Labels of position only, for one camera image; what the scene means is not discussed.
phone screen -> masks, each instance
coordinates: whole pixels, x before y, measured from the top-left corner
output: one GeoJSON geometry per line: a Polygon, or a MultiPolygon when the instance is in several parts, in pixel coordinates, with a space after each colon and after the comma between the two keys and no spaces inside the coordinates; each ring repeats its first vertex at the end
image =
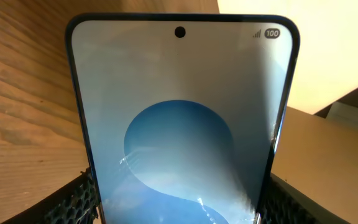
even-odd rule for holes
{"type": "Polygon", "coordinates": [[[295,60],[287,27],[90,20],[71,47],[106,223],[255,222],[295,60]]]}

wood grain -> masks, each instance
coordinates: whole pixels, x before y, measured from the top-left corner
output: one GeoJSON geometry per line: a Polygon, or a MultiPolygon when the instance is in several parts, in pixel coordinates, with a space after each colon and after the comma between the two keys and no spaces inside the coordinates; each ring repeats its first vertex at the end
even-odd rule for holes
{"type": "Polygon", "coordinates": [[[0,223],[88,166],[64,45],[84,12],[209,12],[216,0],[0,0],[0,223]]]}

phone frame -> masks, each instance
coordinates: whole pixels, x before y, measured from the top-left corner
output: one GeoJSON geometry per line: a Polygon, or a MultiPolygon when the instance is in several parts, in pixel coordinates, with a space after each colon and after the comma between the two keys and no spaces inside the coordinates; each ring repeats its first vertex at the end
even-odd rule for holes
{"type": "MultiPolygon", "coordinates": [[[[144,13],[85,13],[75,16],[67,25],[65,31],[65,46],[68,55],[68,63],[70,66],[71,79],[73,81],[73,87],[75,92],[76,104],[80,116],[80,123],[84,137],[84,144],[86,153],[88,156],[88,162],[91,169],[91,175],[95,180],[96,189],[98,192],[98,200],[101,202],[101,196],[99,193],[98,178],[94,168],[92,150],[90,140],[88,136],[88,128],[86,127],[85,114],[82,104],[80,86],[78,83],[78,77],[75,67],[73,48],[71,45],[71,37],[74,28],[84,21],[188,21],[188,22],[268,22],[277,23],[285,26],[292,36],[292,50],[290,55],[290,61],[288,64],[287,74],[285,77],[285,83],[283,87],[283,95],[278,109],[278,115],[276,125],[274,129],[274,138],[270,145],[267,163],[265,167],[264,179],[262,182],[262,188],[260,190],[258,204],[255,208],[255,217],[260,211],[262,202],[265,199],[265,193],[267,185],[270,182],[270,171],[272,169],[273,158],[277,148],[278,140],[280,137],[282,124],[284,120],[285,109],[287,107],[288,96],[290,93],[291,82],[295,71],[295,64],[298,58],[298,52],[300,48],[300,35],[296,25],[286,17],[273,16],[273,15],[241,15],[241,14],[144,14],[144,13]]],[[[99,213],[102,223],[106,223],[104,219],[103,205],[99,205],[99,213]]]]}

wooden surface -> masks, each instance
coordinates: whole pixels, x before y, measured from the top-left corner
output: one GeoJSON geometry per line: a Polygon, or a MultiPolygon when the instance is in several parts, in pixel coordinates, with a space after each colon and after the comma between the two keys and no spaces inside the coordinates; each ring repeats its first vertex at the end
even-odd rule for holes
{"type": "Polygon", "coordinates": [[[64,31],[82,12],[210,12],[216,0],[0,0],[0,223],[88,167],[64,31]]]}
{"type": "Polygon", "coordinates": [[[358,131],[287,108],[272,172],[325,209],[358,223],[358,131]]]}

beige wall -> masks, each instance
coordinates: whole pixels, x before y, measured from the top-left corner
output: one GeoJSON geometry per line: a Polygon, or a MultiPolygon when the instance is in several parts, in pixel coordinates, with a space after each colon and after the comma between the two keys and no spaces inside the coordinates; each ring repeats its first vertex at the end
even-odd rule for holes
{"type": "Polygon", "coordinates": [[[288,108],[272,172],[358,223],[358,131],[288,108]]]}
{"type": "Polygon", "coordinates": [[[220,13],[278,14],[301,34],[288,105],[314,114],[358,87],[358,1],[218,0],[220,13]]]}

